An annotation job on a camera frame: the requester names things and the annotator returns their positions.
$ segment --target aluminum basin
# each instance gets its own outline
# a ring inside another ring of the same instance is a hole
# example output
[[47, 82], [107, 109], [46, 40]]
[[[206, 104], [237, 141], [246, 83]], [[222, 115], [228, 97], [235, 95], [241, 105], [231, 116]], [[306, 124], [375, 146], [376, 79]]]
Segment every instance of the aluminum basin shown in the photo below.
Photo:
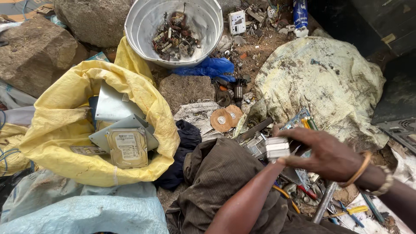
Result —
[[[152, 39], [157, 28], [163, 24], [163, 15], [183, 12], [187, 16], [186, 25], [200, 40], [201, 48], [195, 48], [191, 57], [180, 61], [166, 61], [153, 50]], [[124, 23], [127, 41], [133, 50], [143, 59], [162, 67], [193, 67], [202, 62], [217, 46], [223, 32], [223, 11], [216, 0], [137, 0], [130, 9]]]

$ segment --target boulder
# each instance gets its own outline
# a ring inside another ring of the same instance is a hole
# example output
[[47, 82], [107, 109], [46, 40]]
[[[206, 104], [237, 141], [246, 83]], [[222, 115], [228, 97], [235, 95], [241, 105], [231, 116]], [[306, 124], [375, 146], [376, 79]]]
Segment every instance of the boulder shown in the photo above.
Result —
[[118, 46], [132, 0], [54, 0], [56, 15], [83, 42]]
[[34, 17], [0, 34], [0, 79], [38, 98], [88, 52], [71, 34], [44, 17]]
[[165, 98], [173, 115], [180, 105], [198, 99], [215, 100], [215, 88], [209, 76], [179, 76], [172, 74], [159, 84], [159, 92]]

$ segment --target yellow screwdriver handle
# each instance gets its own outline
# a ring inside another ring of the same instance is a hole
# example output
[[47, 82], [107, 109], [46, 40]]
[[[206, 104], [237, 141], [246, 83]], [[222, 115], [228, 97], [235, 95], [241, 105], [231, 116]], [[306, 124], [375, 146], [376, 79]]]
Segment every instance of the yellow screwdriver handle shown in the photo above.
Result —
[[368, 211], [368, 207], [367, 206], [359, 206], [359, 207], [353, 207], [351, 209], [347, 209], [349, 214], [354, 214], [354, 213], [359, 213], [359, 212], [365, 212]]

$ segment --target bracelet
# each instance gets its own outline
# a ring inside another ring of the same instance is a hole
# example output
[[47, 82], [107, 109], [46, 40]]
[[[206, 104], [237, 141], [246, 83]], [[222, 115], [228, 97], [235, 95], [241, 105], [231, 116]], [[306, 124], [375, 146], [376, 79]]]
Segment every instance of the bracelet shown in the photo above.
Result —
[[384, 181], [384, 184], [377, 191], [370, 192], [370, 195], [372, 196], [380, 196], [380, 195], [387, 193], [387, 191], [393, 185], [393, 181], [394, 181], [393, 173], [388, 167], [386, 166], [378, 166], [378, 167], [383, 169], [383, 172], [386, 174], [386, 180]]
[[364, 154], [364, 156], [365, 156], [365, 159], [364, 159], [363, 164], [358, 169], [358, 171], [347, 182], [345, 182], [345, 183], [338, 183], [338, 185], [341, 188], [348, 187], [349, 185], [351, 185], [352, 183], [354, 183], [364, 173], [365, 169], [370, 164], [370, 159], [371, 159], [371, 153], [370, 153], [370, 151], [363, 151], [361, 154]]

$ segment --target cutting disc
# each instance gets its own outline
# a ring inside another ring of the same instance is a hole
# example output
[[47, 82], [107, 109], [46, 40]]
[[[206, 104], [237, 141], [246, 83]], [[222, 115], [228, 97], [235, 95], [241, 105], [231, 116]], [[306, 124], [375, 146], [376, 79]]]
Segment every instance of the cutting disc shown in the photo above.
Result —
[[232, 123], [233, 118], [225, 109], [218, 109], [211, 115], [211, 126], [219, 132], [230, 130]]
[[238, 106], [235, 106], [235, 105], [229, 105], [228, 107], [225, 108], [225, 110], [228, 113], [230, 113], [231, 117], [233, 118], [231, 127], [236, 127], [238, 124], [238, 121], [243, 115], [243, 112], [240, 110], [240, 108], [238, 108]]

